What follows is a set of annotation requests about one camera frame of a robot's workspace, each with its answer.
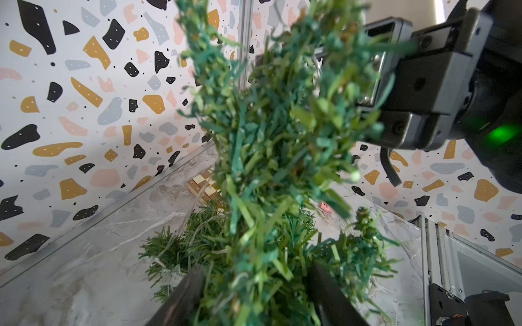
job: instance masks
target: checkered board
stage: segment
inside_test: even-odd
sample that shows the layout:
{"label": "checkered board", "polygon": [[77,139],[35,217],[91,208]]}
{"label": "checkered board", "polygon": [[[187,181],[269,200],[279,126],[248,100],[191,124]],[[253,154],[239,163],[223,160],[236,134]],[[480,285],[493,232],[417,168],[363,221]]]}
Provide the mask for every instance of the checkered board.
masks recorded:
{"label": "checkered board", "polygon": [[201,174],[195,176],[191,180],[187,182],[187,186],[189,191],[194,195],[198,196],[201,189],[208,182],[208,186],[205,189],[205,192],[199,199],[199,203],[203,206],[206,206],[206,202],[212,199],[216,199],[219,203],[219,206],[223,205],[221,195],[219,194],[220,190],[217,188],[216,181],[212,178],[212,170],[206,170],[201,172]]}

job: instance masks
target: gray marble table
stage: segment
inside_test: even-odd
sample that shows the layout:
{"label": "gray marble table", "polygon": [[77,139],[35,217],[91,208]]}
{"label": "gray marble table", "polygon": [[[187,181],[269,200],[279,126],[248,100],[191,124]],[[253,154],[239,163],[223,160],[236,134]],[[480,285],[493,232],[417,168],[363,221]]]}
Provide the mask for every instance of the gray marble table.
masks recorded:
{"label": "gray marble table", "polygon": [[[211,147],[0,288],[0,325],[144,325],[159,303],[152,300],[155,289],[147,279],[147,263],[138,259],[139,246],[164,225],[181,226],[194,203],[186,182],[215,160]],[[334,188],[354,208],[371,207],[375,214],[381,209],[349,186]],[[421,324],[420,231],[387,211],[378,223],[381,232],[402,245],[386,249],[388,257],[400,260],[398,274],[373,279],[370,297],[391,324]],[[337,237],[342,221],[326,214],[316,217],[316,226],[323,239]],[[387,324],[377,316],[370,316],[369,323]]]}

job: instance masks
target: terrazzo pattern wall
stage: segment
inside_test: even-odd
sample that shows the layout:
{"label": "terrazzo pattern wall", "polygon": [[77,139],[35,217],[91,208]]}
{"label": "terrazzo pattern wall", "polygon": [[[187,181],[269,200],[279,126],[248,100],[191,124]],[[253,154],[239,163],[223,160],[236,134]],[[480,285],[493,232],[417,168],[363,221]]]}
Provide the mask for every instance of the terrazzo pattern wall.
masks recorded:
{"label": "terrazzo pattern wall", "polygon": [[256,0],[248,49],[249,62],[253,63],[257,55],[263,54],[265,40],[272,32],[274,35],[279,35],[283,31],[290,30],[290,26],[299,17],[301,9],[307,10],[309,6],[309,0]]}
{"label": "terrazzo pattern wall", "polygon": [[361,180],[345,185],[406,220],[424,215],[522,268],[522,201],[500,186],[464,140],[431,152],[397,150],[390,158],[402,184],[393,187],[380,147],[358,142],[351,151]]}
{"label": "terrazzo pattern wall", "polygon": [[[0,4],[0,274],[210,139],[176,112],[196,85],[173,1],[31,1]],[[208,11],[236,40],[239,0]]]}

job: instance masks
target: green grass clump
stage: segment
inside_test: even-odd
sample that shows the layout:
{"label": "green grass clump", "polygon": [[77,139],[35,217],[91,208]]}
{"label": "green grass clump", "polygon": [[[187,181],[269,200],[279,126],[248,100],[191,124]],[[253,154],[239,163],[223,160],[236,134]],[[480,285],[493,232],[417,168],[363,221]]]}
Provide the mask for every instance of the green grass clump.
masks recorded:
{"label": "green grass clump", "polygon": [[[208,23],[207,1],[176,3],[189,47],[182,57],[192,59],[201,84],[189,115],[212,134],[219,154],[213,177],[225,207],[194,212],[180,237],[163,230],[148,239],[142,256],[155,258],[149,276],[158,281],[165,271],[204,265],[194,322],[208,325],[318,324],[305,290],[314,262],[350,299],[371,303],[370,277],[392,269],[383,253],[387,239],[367,209],[353,221],[357,236],[309,243],[317,232],[312,200],[350,217],[330,185],[346,181],[341,171],[358,175],[349,150],[380,130],[378,111],[363,115],[356,105],[377,77],[370,58],[383,49],[358,28],[358,2],[312,1],[290,32],[272,37],[245,90],[235,81],[246,63],[224,57],[223,44],[232,42]],[[320,46],[327,56],[318,77]],[[165,299],[169,290],[163,285],[157,296]]]}

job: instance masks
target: green led light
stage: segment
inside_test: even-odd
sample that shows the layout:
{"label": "green led light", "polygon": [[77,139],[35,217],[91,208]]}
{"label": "green led light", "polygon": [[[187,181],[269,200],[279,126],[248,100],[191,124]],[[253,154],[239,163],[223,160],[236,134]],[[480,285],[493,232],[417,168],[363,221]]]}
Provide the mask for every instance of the green led light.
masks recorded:
{"label": "green led light", "polygon": [[509,141],[522,131],[522,128],[517,125],[509,124],[498,127],[486,136],[486,140],[495,146],[500,146]]}

